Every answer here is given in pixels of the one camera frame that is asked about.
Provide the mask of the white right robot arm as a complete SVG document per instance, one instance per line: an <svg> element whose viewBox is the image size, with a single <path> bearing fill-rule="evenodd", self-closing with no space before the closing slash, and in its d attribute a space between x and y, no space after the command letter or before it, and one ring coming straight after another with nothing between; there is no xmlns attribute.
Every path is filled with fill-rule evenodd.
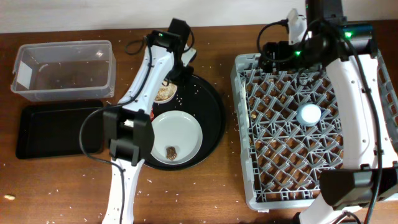
<svg viewBox="0 0 398 224"><path fill-rule="evenodd" d="M276 62L321 64L333 86L343 131L343 168L325 170L320 194L294 223L339 223L397 193L396 143L390 138L380 87L378 47L372 25L350 23L341 1L307 1L280 21L291 50Z"/></svg>

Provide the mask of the rice and food waste pile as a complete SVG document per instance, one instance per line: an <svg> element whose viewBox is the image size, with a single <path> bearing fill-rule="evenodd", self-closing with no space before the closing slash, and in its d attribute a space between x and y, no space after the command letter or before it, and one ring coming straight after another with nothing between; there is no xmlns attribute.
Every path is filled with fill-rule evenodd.
<svg viewBox="0 0 398 224"><path fill-rule="evenodd" d="M169 98L171 98L174 93L176 92L176 87L169 85L169 86L161 86L161 88L159 89L156 97L155 97L155 101L164 101L164 100L168 100Z"/></svg>

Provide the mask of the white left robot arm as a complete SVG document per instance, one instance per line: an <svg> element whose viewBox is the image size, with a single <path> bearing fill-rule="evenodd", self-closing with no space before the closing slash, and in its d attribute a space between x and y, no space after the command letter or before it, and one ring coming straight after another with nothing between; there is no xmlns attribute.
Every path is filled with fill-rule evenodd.
<svg viewBox="0 0 398 224"><path fill-rule="evenodd" d="M141 67L119 103L103 112L112 166L108 207L103 223L133 223L133 206L139 173L154 145L150 112L164 80L185 81L193 54L186 54L189 31L154 30L144 37Z"/></svg>

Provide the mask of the light blue plastic cup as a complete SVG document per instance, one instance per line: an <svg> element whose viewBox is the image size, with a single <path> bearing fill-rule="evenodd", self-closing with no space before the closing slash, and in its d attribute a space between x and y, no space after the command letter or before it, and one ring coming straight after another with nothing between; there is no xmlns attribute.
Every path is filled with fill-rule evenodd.
<svg viewBox="0 0 398 224"><path fill-rule="evenodd" d="M296 119L303 126L316 125L322 115L321 109L314 104L305 104L297 109Z"/></svg>

